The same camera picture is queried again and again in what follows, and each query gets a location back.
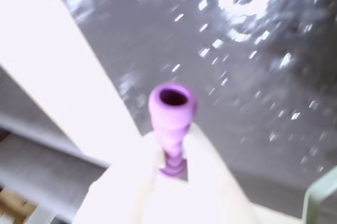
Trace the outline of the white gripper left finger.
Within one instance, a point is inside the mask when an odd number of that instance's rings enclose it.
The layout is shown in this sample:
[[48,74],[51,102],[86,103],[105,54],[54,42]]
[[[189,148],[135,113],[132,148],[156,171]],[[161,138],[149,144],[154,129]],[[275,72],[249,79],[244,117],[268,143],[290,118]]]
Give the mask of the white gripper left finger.
[[150,132],[115,154],[112,164],[90,186],[76,223],[140,223],[165,155]]

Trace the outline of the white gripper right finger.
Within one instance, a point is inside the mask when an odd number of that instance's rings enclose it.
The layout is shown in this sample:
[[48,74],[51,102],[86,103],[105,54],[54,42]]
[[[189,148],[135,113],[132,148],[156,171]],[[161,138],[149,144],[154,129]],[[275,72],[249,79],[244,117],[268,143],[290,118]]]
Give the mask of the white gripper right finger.
[[197,124],[184,139],[187,181],[173,189],[177,223],[257,223],[250,201]]

